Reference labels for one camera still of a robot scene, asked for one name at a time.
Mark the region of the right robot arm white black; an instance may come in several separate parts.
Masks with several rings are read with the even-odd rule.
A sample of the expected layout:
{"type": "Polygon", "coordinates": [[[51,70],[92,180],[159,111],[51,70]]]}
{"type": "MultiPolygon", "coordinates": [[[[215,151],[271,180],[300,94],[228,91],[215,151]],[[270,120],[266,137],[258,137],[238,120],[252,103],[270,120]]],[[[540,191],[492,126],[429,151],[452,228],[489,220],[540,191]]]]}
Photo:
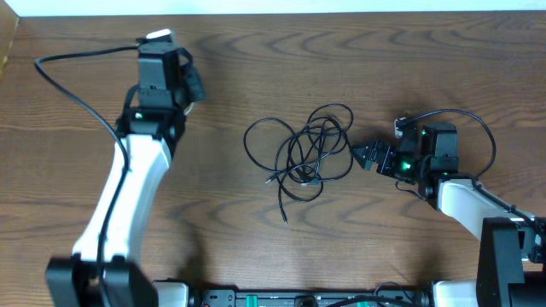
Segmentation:
{"type": "Polygon", "coordinates": [[[351,148],[368,171],[417,185],[414,194],[462,225],[480,243],[477,276],[435,281],[417,306],[543,306],[545,273],[525,272],[524,262],[545,263],[545,220],[501,200],[475,176],[458,170],[453,124],[419,128],[395,123],[400,144],[369,141],[351,148]]]}

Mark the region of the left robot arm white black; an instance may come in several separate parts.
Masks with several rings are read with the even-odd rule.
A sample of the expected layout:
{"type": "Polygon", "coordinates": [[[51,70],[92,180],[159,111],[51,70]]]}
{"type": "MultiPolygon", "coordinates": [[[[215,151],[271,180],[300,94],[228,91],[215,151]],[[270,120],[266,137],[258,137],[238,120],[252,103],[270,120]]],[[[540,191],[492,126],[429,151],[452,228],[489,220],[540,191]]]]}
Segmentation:
{"type": "Polygon", "coordinates": [[[115,125],[105,126],[115,146],[102,195],[71,257],[50,259],[45,271],[56,306],[199,303],[182,281],[150,281],[139,262],[155,193],[204,90],[192,55],[170,36],[141,38],[133,49],[139,80],[115,125]]]}

